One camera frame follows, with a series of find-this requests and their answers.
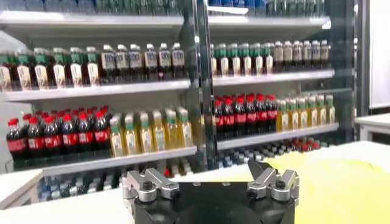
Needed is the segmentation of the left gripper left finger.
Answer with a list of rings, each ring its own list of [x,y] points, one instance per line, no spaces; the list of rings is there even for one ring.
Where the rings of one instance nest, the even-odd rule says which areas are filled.
[[[180,197],[180,186],[154,168],[146,169],[144,174],[131,170],[122,179],[122,194],[124,199],[137,198],[142,203],[152,203],[158,194],[174,201]]]

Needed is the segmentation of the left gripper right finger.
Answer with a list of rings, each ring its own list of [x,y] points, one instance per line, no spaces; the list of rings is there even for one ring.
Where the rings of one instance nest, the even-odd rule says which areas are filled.
[[[299,202],[299,175],[286,169],[282,174],[264,161],[250,159],[247,163],[253,176],[248,182],[246,194],[252,200],[271,197],[275,201],[286,202],[290,199]]]

